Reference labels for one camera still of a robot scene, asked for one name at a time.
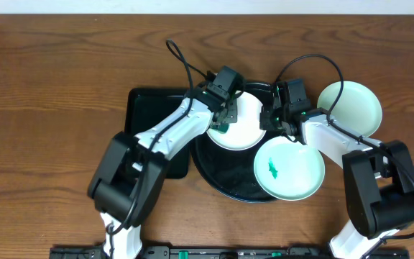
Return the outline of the white plate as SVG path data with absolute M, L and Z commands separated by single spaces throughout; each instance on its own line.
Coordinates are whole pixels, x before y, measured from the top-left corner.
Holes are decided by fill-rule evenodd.
M 265 135 L 265 131 L 259 128 L 262 102 L 257 97 L 244 92 L 237 100 L 237 108 L 237 122 L 230 124 L 225 133 L 215 129 L 207 131 L 207 135 L 214 143 L 233 151 L 251 148 Z

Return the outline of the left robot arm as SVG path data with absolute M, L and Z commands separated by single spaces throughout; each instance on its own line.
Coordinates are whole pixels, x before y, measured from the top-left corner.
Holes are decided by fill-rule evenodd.
M 215 85 L 196 87 L 154 127 L 134 136 L 119 132 L 111 139 L 87 190 L 105 224 L 107 258 L 138 256 L 142 223 L 157 203 L 170 161 L 240 94 Z

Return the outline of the light green plate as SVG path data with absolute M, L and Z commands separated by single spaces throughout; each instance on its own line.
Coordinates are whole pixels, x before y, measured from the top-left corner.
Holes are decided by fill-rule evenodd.
M 380 127 L 382 107 L 369 88 L 354 81 L 344 81 L 330 118 L 338 128 L 350 131 L 356 137 L 369 137 Z
M 266 141 L 254 157 L 253 169 L 262 189 L 285 201 L 308 198 L 325 178 L 325 163 L 319 151 L 285 137 Z

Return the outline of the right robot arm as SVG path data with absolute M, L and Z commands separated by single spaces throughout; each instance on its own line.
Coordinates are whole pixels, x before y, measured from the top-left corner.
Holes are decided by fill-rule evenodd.
M 363 137 L 322 108 L 264 106 L 259 125 L 342 168 L 349 221 L 329 243 L 333 257 L 371 258 L 388 240 L 414 238 L 414 165 L 403 142 Z

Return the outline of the green sponge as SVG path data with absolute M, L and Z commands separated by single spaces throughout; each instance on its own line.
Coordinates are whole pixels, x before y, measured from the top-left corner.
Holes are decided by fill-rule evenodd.
M 216 130 L 221 134 L 225 134 L 229 130 L 229 124 L 213 124 L 211 126 L 211 129 Z

